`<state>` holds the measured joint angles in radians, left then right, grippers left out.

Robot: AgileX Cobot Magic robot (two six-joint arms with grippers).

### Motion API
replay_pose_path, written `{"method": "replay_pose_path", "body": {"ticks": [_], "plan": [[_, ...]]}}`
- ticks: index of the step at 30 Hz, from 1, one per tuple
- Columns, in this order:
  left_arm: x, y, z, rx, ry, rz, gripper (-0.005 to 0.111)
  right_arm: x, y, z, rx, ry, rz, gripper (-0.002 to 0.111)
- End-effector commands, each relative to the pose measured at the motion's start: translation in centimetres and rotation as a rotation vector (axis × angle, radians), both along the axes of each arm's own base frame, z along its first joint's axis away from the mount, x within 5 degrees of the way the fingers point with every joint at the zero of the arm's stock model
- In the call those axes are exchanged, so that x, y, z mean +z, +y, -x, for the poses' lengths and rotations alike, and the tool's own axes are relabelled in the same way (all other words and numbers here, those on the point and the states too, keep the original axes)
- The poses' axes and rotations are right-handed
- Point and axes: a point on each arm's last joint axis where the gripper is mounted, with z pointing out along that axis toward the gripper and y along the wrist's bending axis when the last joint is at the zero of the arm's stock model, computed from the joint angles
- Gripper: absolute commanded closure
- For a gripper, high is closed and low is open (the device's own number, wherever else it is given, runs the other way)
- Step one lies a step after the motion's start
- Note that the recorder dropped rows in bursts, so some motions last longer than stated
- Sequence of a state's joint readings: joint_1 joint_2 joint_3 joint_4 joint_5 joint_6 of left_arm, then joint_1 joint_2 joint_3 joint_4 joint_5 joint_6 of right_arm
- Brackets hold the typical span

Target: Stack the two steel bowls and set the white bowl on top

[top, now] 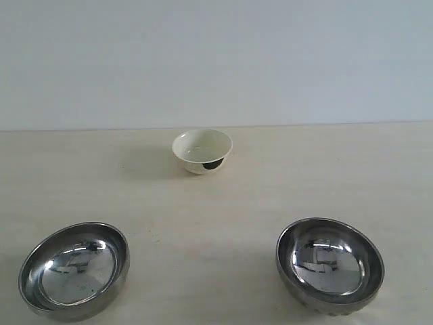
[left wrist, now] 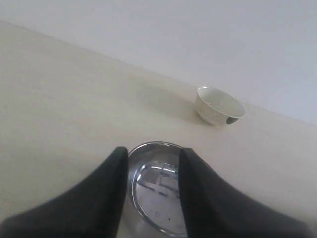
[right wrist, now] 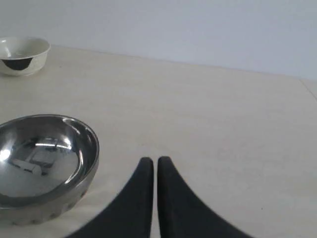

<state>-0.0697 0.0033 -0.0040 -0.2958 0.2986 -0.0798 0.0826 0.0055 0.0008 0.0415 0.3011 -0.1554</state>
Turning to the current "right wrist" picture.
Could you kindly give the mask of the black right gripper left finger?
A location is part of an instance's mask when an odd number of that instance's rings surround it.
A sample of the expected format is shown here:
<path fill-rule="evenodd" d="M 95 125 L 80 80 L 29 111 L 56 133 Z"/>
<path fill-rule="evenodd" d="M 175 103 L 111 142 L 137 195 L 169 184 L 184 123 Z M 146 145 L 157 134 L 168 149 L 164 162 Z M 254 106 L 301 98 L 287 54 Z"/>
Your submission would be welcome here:
<path fill-rule="evenodd" d="M 154 195 L 154 165 L 140 159 L 134 173 L 116 198 L 70 238 L 149 238 Z"/>

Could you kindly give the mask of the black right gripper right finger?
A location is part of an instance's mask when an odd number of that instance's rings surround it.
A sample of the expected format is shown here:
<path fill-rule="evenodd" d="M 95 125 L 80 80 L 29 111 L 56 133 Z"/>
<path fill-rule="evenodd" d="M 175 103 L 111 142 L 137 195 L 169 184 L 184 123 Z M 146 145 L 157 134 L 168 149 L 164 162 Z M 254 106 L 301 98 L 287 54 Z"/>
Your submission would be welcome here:
<path fill-rule="evenodd" d="M 157 204 L 162 238 L 249 238 L 211 210 L 188 186 L 172 159 L 158 159 Z"/>

